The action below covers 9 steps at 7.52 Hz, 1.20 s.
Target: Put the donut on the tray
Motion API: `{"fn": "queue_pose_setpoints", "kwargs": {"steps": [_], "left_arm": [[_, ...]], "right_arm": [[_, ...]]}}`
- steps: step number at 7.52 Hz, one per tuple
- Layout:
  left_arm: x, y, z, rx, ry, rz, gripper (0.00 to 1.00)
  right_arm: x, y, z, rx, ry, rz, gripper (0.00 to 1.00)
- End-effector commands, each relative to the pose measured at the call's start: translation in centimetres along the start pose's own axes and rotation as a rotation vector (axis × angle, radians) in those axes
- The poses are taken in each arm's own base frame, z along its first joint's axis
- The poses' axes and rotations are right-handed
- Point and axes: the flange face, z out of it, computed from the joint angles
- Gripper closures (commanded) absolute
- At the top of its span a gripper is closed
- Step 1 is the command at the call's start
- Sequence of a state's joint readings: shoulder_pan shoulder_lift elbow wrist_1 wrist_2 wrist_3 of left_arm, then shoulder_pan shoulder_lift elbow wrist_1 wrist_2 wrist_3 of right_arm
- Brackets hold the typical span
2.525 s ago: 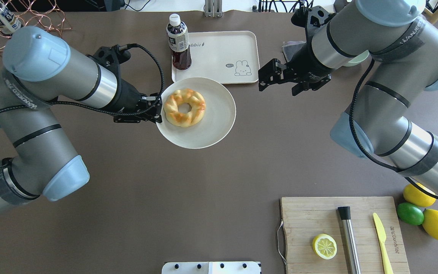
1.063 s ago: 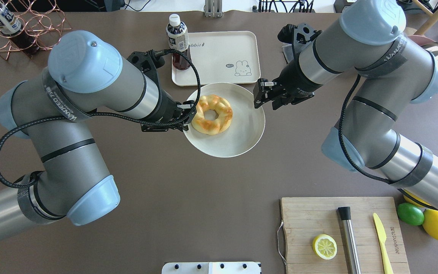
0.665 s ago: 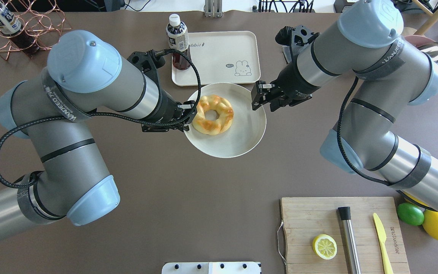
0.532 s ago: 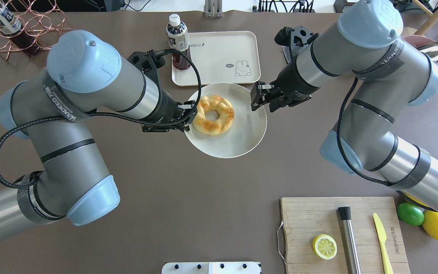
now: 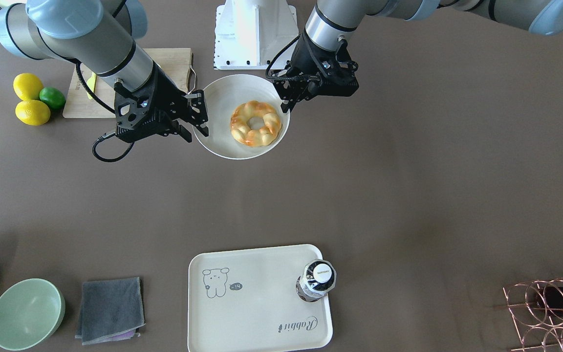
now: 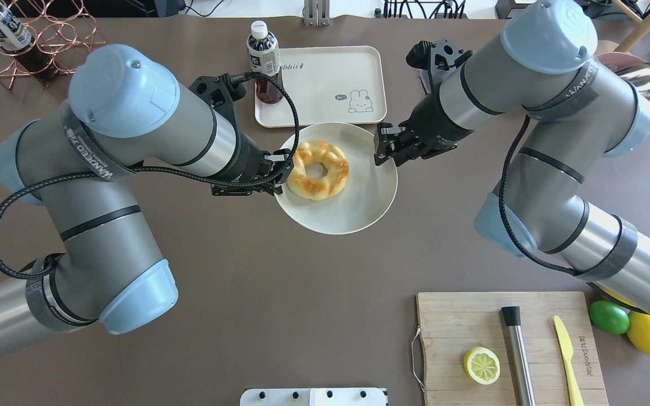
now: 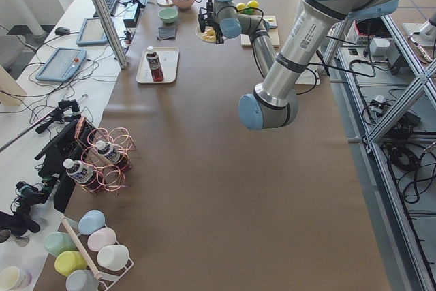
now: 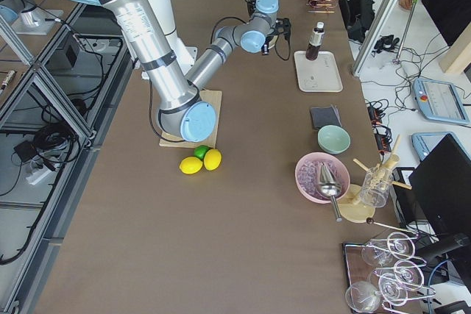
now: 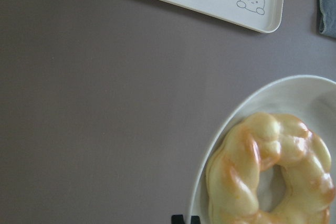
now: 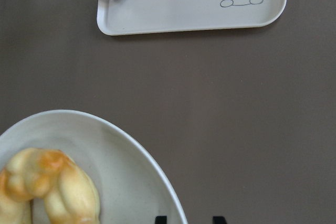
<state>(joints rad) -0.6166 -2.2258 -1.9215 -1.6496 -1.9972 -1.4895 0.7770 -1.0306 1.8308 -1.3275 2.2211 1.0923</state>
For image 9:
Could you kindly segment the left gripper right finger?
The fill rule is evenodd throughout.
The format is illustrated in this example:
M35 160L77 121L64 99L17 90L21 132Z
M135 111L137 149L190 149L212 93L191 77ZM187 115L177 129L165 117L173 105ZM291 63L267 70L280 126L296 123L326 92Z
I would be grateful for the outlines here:
M191 216L190 224L200 224L199 216Z

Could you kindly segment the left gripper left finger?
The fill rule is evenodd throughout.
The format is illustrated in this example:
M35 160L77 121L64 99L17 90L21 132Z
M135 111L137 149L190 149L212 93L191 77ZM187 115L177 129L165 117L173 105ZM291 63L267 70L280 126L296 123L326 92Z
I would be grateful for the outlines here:
M171 216L171 224L184 224L183 215L172 215Z

